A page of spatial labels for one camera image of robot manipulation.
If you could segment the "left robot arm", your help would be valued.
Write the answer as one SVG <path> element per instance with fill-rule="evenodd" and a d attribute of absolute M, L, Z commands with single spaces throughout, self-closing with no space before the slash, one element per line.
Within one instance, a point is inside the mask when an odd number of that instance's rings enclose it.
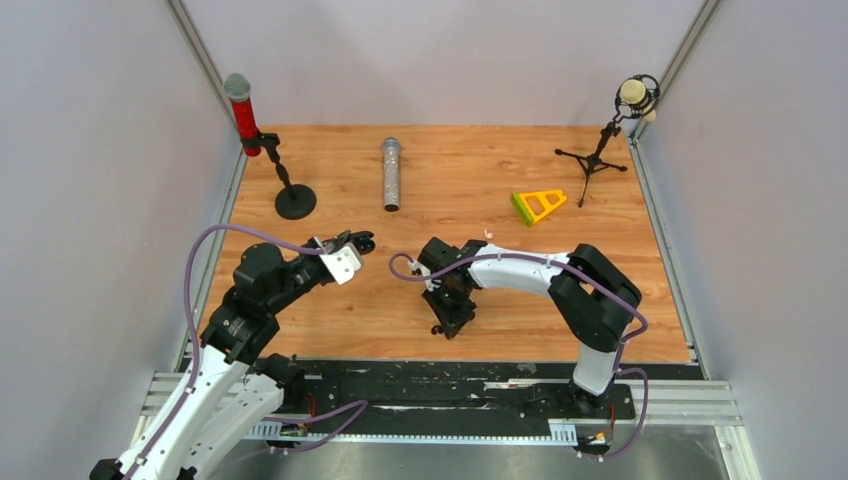
<path fill-rule="evenodd" d="M 260 357 L 279 330 L 276 316 L 317 286 L 352 280 L 374 235 L 344 231 L 297 246 L 227 228 L 259 241 L 242 253 L 204 330 L 190 329 L 192 360 L 152 424 L 119 457 L 98 461 L 90 478 L 209 479 L 264 417 L 304 405 L 304 370 L 279 354 Z"/>

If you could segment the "black earbud charging case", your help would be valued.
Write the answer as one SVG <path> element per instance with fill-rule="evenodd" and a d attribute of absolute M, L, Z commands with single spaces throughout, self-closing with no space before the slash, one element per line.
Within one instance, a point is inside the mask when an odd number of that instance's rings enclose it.
<path fill-rule="evenodd" d="M 376 248 L 374 233 L 371 231 L 347 232 L 343 243 L 352 243 L 360 255 L 368 255 Z"/>

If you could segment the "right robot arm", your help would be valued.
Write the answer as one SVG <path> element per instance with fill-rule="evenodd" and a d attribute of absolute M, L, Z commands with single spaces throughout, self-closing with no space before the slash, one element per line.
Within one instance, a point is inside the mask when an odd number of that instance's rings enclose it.
<path fill-rule="evenodd" d="M 425 283 L 422 296 L 438 320 L 433 334 L 448 339 L 474 319 L 475 290 L 509 289 L 551 300 L 580 344 L 573 408 L 592 418 L 609 407 L 609 386 L 642 293 L 599 249 L 581 243 L 571 252 L 538 254 L 482 240 L 458 248 L 433 237 L 408 266 Z"/>

